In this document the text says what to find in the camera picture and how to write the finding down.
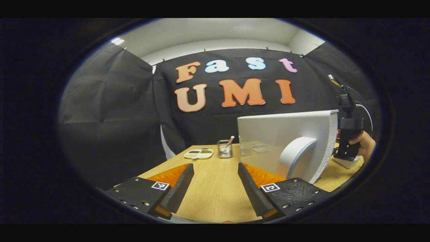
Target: black curtain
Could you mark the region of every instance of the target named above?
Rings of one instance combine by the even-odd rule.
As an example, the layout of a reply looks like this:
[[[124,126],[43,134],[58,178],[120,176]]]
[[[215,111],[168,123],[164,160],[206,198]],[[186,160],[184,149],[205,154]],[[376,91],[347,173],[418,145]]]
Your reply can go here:
[[[334,75],[342,85],[351,87],[359,94],[358,96],[354,91],[350,91],[354,101],[365,102],[363,106],[367,106],[367,110],[372,118],[373,132],[369,115],[362,107],[356,108],[355,116],[364,119],[364,130],[371,134],[372,138],[378,142],[382,125],[380,102],[371,80],[369,80],[360,67],[329,42],[324,42],[309,52],[303,60],[311,66],[314,73],[321,80],[329,81],[328,75]],[[330,89],[336,95],[341,93],[341,89],[331,82]]]
[[[249,57],[263,59],[264,68],[250,67]],[[206,64],[214,60],[224,61],[228,70],[205,71]],[[291,62],[291,67],[280,60]],[[188,73],[192,78],[177,82],[177,68],[195,62],[200,65],[195,66],[195,73]],[[76,70],[64,90],[58,115],[64,151],[95,186],[109,189],[164,162],[160,126],[167,145],[178,154],[191,145],[238,137],[240,116],[338,109],[340,88],[329,81],[328,74],[360,93],[373,118],[373,134],[380,128],[378,100],[369,88],[370,81],[329,43],[305,57],[257,49],[201,52],[163,61],[154,74],[152,70],[127,50],[109,44]],[[242,88],[250,78],[261,81],[258,86],[264,104],[241,105],[234,97],[236,105],[224,107],[226,96],[220,81],[234,80]],[[276,80],[290,82],[294,102],[281,102],[284,93]],[[206,85],[204,106],[184,112],[175,91],[189,88],[186,98],[192,105],[198,101],[193,87],[199,84]],[[355,93],[351,95],[361,102]],[[366,119],[365,130],[370,133],[367,113],[357,109],[357,117]]]
[[[66,86],[61,141],[71,164],[94,186],[109,189],[166,160],[151,80],[152,66],[109,44]]]

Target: finger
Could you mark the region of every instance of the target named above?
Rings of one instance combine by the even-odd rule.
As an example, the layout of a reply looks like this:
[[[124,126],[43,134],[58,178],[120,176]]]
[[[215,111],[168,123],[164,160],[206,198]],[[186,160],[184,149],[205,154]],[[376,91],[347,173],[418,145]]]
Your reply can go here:
[[[357,155],[361,155],[361,156],[363,156],[363,155],[365,155],[366,154],[366,150],[365,149],[363,149],[363,148],[359,148],[358,149],[358,153],[357,153]]]
[[[351,139],[349,141],[349,144],[350,145],[357,144],[358,142],[362,141],[363,139],[364,139],[364,131],[362,130],[360,135],[358,135],[357,137],[355,137],[354,139]]]

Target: white monitor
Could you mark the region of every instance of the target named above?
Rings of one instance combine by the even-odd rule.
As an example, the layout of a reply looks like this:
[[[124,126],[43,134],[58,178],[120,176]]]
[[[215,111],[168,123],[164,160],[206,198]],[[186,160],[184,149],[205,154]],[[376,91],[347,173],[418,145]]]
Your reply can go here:
[[[240,161],[315,183],[333,153],[338,110],[245,116],[237,119]]]

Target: table surface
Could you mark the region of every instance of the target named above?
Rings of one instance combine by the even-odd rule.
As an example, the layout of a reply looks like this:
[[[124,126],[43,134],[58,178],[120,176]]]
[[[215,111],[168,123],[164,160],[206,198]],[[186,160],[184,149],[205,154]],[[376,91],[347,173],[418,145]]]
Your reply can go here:
[[[213,149],[212,157],[201,160],[184,158],[184,154],[188,151],[202,148]],[[193,163],[194,177],[175,215],[190,220],[214,223],[227,220],[237,223],[259,220],[261,217],[255,215],[237,174],[239,162],[239,144],[233,144],[232,158],[218,158],[216,145],[191,146],[139,177],[149,178],[179,165]],[[321,179],[314,185],[331,192],[346,182],[362,165],[363,158],[353,168],[346,169],[335,162],[332,156],[320,176]]]

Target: mesh pen cup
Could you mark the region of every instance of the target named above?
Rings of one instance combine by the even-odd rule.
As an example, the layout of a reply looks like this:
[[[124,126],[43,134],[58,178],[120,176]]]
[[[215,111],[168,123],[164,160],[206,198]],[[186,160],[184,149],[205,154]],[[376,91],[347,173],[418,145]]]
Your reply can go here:
[[[230,158],[233,157],[233,145],[228,143],[228,140],[219,140],[217,142],[218,157]]]

